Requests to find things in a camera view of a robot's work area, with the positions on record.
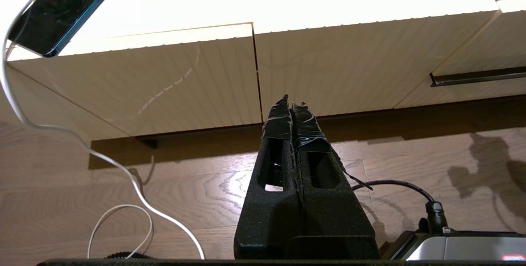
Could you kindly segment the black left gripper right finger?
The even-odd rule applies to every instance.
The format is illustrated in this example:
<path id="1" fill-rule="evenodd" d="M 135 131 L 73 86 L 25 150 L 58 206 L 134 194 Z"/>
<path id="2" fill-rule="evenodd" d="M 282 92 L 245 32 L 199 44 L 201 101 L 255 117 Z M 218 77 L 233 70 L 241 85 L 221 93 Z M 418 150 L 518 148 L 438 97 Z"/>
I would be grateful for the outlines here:
<path id="1" fill-rule="evenodd" d="M 292 105 L 302 232 L 294 258 L 379 258 L 375 232 L 347 180 L 342 161 L 305 103 Z"/>

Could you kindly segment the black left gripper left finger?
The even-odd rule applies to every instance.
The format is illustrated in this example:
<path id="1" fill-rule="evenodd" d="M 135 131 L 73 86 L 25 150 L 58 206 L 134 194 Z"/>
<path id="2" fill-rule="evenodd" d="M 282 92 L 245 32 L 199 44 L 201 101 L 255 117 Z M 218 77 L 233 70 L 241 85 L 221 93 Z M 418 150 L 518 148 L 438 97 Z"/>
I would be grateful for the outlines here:
<path id="1" fill-rule="evenodd" d="M 268 112 L 235 231 L 236 258 L 284 258 L 301 233 L 301 204 L 285 95 Z"/>

